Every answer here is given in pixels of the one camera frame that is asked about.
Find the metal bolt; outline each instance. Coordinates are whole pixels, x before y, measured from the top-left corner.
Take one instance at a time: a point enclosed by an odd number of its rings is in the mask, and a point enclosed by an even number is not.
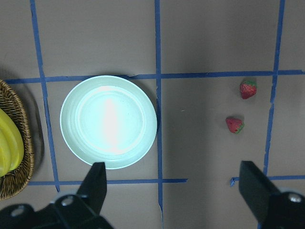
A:
[[[10,215],[12,217],[16,217],[16,216],[21,215],[23,212],[24,212],[24,206],[20,205],[20,206],[18,206],[18,208],[14,209]]]
[[[288,195],[288,198],[290,199],[291,202],[294,202],[294,203],[300,203],[302,201],[302,197],[300,197],[296,193],[290,193]]]
[[[71,203],[73,203],[73,196],[68,196],[67,198],[63,199],[63,201],[61,202],[61,205],[68,206]]]

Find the basket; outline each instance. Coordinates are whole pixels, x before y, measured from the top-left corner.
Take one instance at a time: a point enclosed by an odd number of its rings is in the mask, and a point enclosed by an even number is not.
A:
[[[19,96],[3,80],[0,80],[0,108],[13,120],[21,133],[24,156],[13,171],[0,177],[0,200],[20,193],[30,181],[34,170],[34,148],[26,111]]]

